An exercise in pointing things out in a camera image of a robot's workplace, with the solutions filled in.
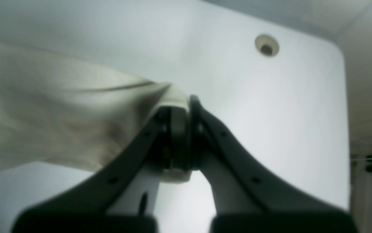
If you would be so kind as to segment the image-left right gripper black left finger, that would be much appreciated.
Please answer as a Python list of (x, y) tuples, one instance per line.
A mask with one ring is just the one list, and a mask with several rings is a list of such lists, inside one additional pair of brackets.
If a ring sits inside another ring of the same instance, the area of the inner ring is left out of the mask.
[(13, 233), (157, 233), (159, 184), (169, 168), (187, 169), (188, 116), (160, 107), (109, 165), (20, 214)]

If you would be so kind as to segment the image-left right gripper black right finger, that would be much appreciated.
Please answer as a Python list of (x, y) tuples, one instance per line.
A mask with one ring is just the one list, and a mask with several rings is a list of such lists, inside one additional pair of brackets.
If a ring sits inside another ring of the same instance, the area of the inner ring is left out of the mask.
[(217, 215), (211, 233), (356, 233), (351, 216), (282, 180), (190, 97), (191, 152)]

